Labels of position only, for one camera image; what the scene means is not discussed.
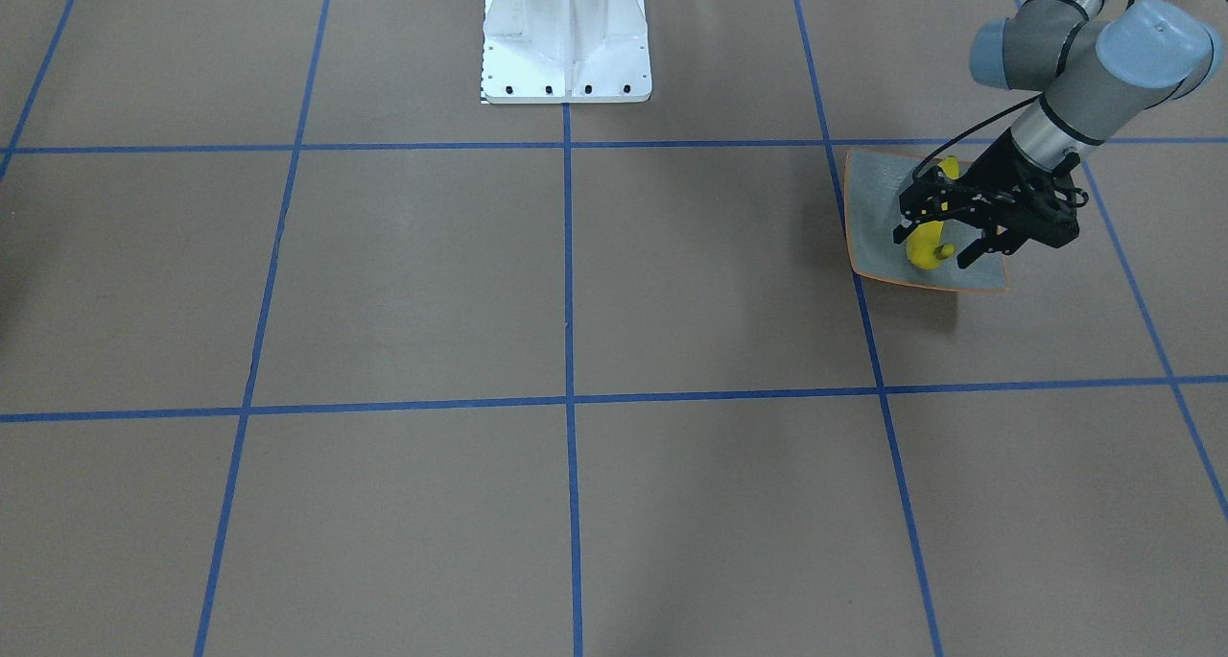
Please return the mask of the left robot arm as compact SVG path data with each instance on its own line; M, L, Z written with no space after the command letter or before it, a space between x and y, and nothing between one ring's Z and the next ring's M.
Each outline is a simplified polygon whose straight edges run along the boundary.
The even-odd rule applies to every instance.
M977 31L969 70L977 84L1030 90L1016 120L966 168L922 160L899 198L894 230L912 266L1027 242L1070 246L1087 194L1072 172L1140 112L1201 88L1226 61L1219 32L1172 2L1130 0L1100 20L1108 0L1025 0Z

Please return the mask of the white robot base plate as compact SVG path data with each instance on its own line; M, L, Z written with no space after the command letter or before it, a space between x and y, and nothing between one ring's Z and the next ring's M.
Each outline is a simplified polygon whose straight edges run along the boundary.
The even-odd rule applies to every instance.
M484 0L480 99L488 104L650 101L645 0Z

